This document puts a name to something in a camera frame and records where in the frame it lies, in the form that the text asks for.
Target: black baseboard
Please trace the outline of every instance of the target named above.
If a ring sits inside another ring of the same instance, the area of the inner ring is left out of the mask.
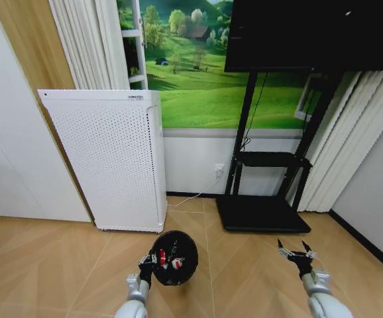
[[[194,197],[198,193],[193,192],[173,192],[173,191],[167,191],[166,195],[170,195],[172,197]],[[210,197],[213,199],[216,199],[218,197],[224,196],[223,194],[215,194],[215,193],[203,193],[199,195],[199,197]]]
[[[347,223],[340,215],[333,210],[329,212],[330,216],[338,222],[346,231],[349,232],[359,243],[363,245],[371,254],[373,254],[381,263],[383,263],[383,252],[372,244],[364,235],[359,233],[352,225]]]

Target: perforated panel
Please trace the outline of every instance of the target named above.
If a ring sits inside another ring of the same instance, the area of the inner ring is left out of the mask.
[[[150,101],[44,101],[99,228],[162,230]]]

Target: white air purifier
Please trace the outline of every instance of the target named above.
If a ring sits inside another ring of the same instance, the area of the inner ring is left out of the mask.
[[[159,92],[38,93],[97,228],[161,232],[167,202]]]

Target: shelf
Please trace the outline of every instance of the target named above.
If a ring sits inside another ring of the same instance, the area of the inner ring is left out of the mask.
[[[144,75],[134,75],[134,76],[131,76],[130,78],[128,78],[128,81],[130,83],[136,83],[138,81],[144,81],[146,79],[146,76]]]
[[[298,160],[290,152],[240,152],[236,158],[248,167],[302,167],[310,164],[306,159]]]
[[[121,34],[123,38],[136,38],[140,36],[140,30],[122,30]]]
[[[217,199],[218,212],[228,231],[308,233],[311,228],[281,197],[224,195]]]

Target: black cable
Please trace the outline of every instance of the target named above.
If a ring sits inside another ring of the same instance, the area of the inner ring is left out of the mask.
[[[308,118],[308,111],[309,111],[309,108],[311,107],[312,99],[313,99],[313,96],[314,96],[314,95],[315,95],[315,90],[313,89],[313,91],[312,91],[312,96],[311,96],[311,98],[309,99],[308,106],[306,107],[305,119],[303,120],[302,134],[304,134],[305,131],[306,131],[306,120],[307,120],[307,118]]]
[[[246,136],[245,136],[245,139],[243,141],[243,144],[242,146],[240,147],[240,150],[242,150],[247,144],[249,144],[251,142],[251,138],[247,138],[247,135],[249,133],[249,130],[250,128],[252,127],[252,123],[253,123],[253,117],[255,116],[255,113],[256,113],[256,109],[258,108],[258,105],[259,105],[259,101],[260,101],[260,97],[262,95],[262,92],[264,91],[264,87],[265,87],[265,82],[266,82],[266,79],[268,77],[268,72],[265,73],[265,78],[264,78],[264,81],[262,82],[262,87],[260,88],[260,92],[259,92],[259,96],[258,96],[258,101],[256,102],[256,106],[253,110],[253,114],[252,114],[252,118],[250,119],[250,124],[249,124],[249,127],[247,129],[247,132],[246,132]]]

